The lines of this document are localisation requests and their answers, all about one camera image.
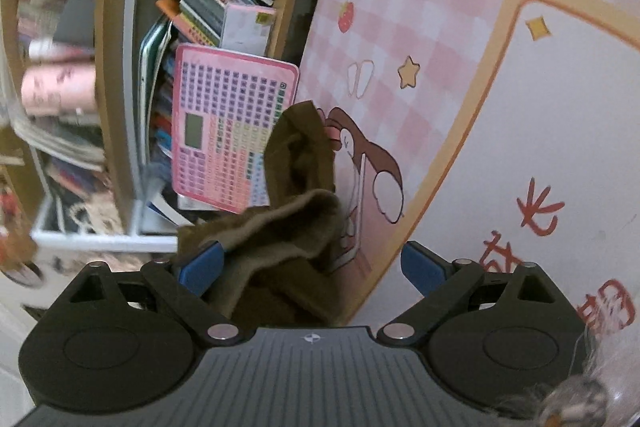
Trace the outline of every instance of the strawberry illustration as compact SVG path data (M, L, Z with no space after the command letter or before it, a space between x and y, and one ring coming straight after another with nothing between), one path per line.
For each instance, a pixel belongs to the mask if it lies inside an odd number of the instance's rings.
M353 24L353 3L350 1L346 1L342 3L340 7L340 17L338 17L338 28L342 33L346 33L351 28Z

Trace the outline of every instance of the gray display screen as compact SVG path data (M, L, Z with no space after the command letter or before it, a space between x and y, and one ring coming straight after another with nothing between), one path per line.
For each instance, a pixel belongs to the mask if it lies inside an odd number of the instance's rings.
M189 114L184 119L184 144L187 147L202 149L203 118L197 114Z

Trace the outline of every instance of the gray ribbed plate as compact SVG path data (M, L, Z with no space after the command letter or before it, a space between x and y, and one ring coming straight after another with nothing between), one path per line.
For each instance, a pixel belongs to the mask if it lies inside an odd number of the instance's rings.
M193 375L152 404L110 416L40 406L20 427L485 427L495 418L459 402L409 349L366 328L260 329L210 349Z

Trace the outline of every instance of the orange border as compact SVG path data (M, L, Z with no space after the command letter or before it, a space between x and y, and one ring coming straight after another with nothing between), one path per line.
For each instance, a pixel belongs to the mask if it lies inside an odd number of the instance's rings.
M385 274L401 250L402 245L409 239L429 208L431 201L433 201L465 144L466 137L474 126L484 101L489 95L504 55L510 45L520 12L524 6L531 2L541 2L561 9L591 25L602 28L607 33L640 51L640 20L631 17L603 0L504 0L494 25L494 31L478 64L476 76L469 85L465 99L449 134L447 134L442 147L440 147L429 166L427 175L409 203L404 217L399 221L393 235L386 244L384 251L389 252L388 262L374 266L374 271L369 277L370 282L364 288L366 291L358 295L354 303L356 307L348 310L351 313L345 314L347 318L357 311L373 287L380 281L380 278Z

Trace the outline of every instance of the rabbit ear illustration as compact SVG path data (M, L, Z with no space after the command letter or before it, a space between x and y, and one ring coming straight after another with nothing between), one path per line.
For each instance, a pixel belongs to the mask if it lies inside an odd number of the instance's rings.
M358 84L356 85L356 98L362 98L364 96L373 77L373 71L373 62L371 60L364 60L360 66L360 76L358 78Z
M347 69L347 88L349 89L349 96L353 94L353 91L356 88L356 83L358 81L359 75L360 75L360 65L357 62L354 62Z

